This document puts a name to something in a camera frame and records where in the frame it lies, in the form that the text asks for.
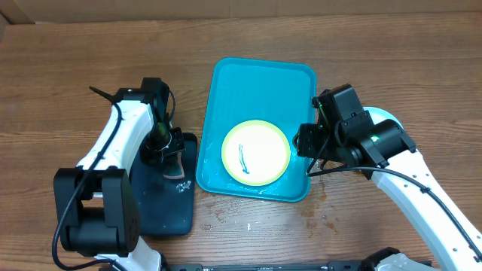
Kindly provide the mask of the light blue plate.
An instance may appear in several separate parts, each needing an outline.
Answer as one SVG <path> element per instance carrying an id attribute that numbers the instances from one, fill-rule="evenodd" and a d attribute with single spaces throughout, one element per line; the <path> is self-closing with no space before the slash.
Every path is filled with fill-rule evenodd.
<path id="1" fill-rule="evenodd" d="M 382 108 L 377 108 L 377 107 L 364 107 L 365 111 L 368 111 L 372 122 L 373 126 L 377 125 L 378 123 L 383 122 L 384 120 L 393 120 L 395 121 L 400 128 L 403 128 L 401 122 L 391 113 L 388 111 L 382 109 Z"/>

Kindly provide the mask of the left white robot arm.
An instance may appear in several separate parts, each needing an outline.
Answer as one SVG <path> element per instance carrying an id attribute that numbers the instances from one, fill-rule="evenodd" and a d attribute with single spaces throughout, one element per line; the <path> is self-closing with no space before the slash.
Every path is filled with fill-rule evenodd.
<path id="1" fill-rule="evenodd" d="M 111 116 L 95 145 L 54 176 L 52 246 L 112 270 L 165 270 L 145 237 L 190 232 L 197 137 L 172 127 L 174 95 L 158 78 L 108 100 Z"/>

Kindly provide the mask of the yellow-rimmed plate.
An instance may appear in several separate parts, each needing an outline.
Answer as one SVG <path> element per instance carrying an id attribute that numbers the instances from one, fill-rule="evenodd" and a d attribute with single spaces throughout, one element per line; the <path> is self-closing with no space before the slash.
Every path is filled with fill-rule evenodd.
<path id="1" fill-rule="evenodd" d="M 237 124 L 221 146 L 221 161 L 227 173 L 248 186 L 260 187 L 278 180 L 290 159 L 290 144 L 284 132 L 264 120 Z"/>

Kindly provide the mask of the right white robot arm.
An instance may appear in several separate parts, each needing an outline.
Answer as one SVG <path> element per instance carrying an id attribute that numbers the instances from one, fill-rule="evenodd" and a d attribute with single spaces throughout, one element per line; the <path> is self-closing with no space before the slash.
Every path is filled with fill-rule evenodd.
<path id="1" fill-rule="evenodd" d="M 316 177 L 360 172 L 400 208 L 443 270 L 479 270 L 481 233 L 430 172 L 415 142 L 390 119 L 305 123 L 293 138 L 300 157 L 340 166 L 307 170 Z"/>

